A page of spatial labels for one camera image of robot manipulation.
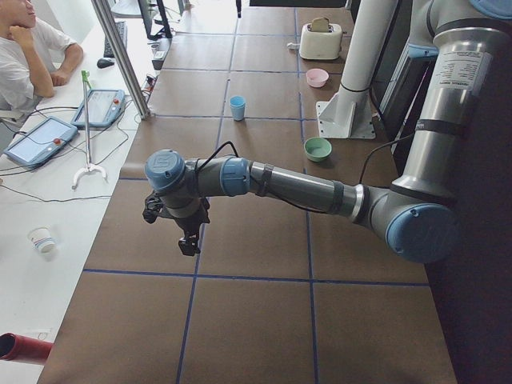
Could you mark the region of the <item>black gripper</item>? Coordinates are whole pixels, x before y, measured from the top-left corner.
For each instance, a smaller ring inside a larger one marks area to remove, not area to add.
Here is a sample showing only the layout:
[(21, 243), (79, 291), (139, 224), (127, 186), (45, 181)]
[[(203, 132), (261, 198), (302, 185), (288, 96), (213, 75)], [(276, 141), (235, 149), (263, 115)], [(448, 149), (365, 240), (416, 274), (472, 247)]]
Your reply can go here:
[(208, 211), (210, 203), (206, 198), (172, 199), (169, 195), (159, 196), (156, 192), (145, 198), (143, 219), (153, 224), (157, 218), (174, 220), (183, 230), (184, 238), (178, 240), (183, 255), (200, 254), (200, 227), (210, 223)]

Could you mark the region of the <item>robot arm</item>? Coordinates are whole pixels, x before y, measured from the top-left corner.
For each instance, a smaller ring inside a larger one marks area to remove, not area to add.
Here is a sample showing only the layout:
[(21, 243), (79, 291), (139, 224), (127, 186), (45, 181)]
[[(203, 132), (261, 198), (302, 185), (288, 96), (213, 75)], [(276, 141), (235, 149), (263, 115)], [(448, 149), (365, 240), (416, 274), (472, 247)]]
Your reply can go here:
[(428, 263), (458, 243), (450, 206), (452, 162), (479, 102), (492, 58), (511, 40), (508, 1), (416, 1), (409, 54), (435, 58), (434, 72), (401, 177), (388, 188), (347, 186), (251, 161), (236, 154), (185, 160), (172, 150), (152, 154), (145, 173), (152, 193), (143, 217), (174, 220), (183, 230), (179, 248), (199, 252), (209, 198), (253, 193), (304, 210), (348, 217), (372, 230), (402, 258)]

